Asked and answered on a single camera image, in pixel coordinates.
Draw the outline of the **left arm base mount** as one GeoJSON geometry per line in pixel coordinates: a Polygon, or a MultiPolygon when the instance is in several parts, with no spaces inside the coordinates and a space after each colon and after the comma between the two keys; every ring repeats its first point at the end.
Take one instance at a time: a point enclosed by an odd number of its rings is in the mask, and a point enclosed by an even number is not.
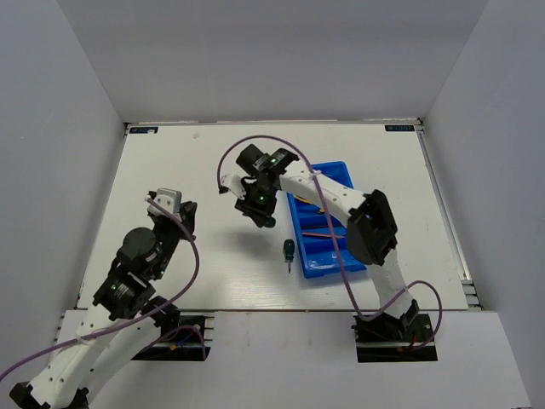
{"type": "Polygon", "coordinates": [[[151,347],[146,347],[136,354],[134,361],[167,361],[167,362],[204,362],[211,350],[214,336],[214,316],[212,314],[182,314],[178,324],[169,324],[161,328],[163,339],[151,347]],[[177,326],[194,327],[201,334],[191,329],[178,329],[177,326]]]}

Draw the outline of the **yellow black pliers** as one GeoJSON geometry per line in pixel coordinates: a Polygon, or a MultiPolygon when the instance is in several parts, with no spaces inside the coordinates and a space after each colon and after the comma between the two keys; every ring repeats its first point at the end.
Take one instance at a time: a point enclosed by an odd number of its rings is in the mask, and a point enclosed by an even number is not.
{"type": "Polygon", "coordinates": [[[304,199],[303,197],[298,196],[298,195],[294,195],[294,198],[295,198],[297,201],[299,201],[299,202],[301,202],[301,203],[303,203],[303,204],[306,204],[306,205],[313,205],[313,206],[317,207],[317,208],[318,208],[317,214],[324,214],[324,209],[321,208],[321,207],[319,207],[317,204],[314,204],[314,203],[311,202],[310,200],[304,199]]]}

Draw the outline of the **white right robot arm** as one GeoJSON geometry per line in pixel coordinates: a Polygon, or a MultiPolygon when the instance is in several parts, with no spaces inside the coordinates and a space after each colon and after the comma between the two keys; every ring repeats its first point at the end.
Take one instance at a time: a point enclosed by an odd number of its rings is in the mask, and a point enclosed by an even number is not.
{"type": "Polygon", "coordinates": [[[255,145],[247,146],[236,164],[245,177],[225,178],[238,197],[235,208],[259,228],[275,225],[276,193],[299,196],[336,219],[346,229],[347,250],[368,267],[382,311],[370,322],[397,340],[416,328],[417,301],[406,290],[396,246],[397,224],[386,195],[375,190],[362,193],[342,185],[317,170],[311,170],[296,154],[279,148],[269,155],[255,145]]]}

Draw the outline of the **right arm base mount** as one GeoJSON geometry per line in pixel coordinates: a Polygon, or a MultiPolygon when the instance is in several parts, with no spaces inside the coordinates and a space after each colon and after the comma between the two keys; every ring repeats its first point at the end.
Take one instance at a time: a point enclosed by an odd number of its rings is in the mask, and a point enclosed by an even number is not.
{"type": "Polygon", "coordinates": [[[434,341],[419,349],[433,333],[428,314],[418,314],[402,334],[387,330],[379,320],[365,322],[358,316],[354,317],[352,329],[358,363],[416,363],[438,360],[434,341]]]}

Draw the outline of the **brown hex key small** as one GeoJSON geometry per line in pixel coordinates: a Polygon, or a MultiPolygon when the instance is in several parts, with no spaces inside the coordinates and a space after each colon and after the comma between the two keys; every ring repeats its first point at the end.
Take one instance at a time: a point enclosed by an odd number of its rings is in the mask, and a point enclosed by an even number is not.
{"type": "Polygon", "coordinates": [[[316,238],[336,238],[336,239],[346,238],[346,235],[330,234],[330,233],[302,232],[301,235],[306,237],[316,237],[316,238]]]}

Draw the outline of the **stubby green phillips screwdriver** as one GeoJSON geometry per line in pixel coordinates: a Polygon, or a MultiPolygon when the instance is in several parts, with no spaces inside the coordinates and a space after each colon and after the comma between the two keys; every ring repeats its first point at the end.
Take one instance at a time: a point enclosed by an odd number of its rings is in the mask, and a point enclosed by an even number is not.
{"type": "Polygon", "coordinates": [[[295,256],[295,241],[293,239],[286,239],[283,243],[283,255],[284,261],[287,263],[288,273],[291,272],[291,263],[295,256]]]}

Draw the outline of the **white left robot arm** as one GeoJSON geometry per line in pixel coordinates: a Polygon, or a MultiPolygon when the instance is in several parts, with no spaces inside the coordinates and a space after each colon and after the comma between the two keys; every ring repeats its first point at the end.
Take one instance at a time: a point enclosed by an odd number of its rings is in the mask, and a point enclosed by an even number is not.
{"type": "Polygon", "coordinates": [[[173,299],[157,295],[178,244],[195,243],[197,204],[150,193],[152,228],[125,237],[73,339],[52,347],[54,358],[32,380],[17,383],[11,400],[20,408],[86,408],[105,383],[140,351],[179,331],[199,334],[181,319],[173,299]]]}

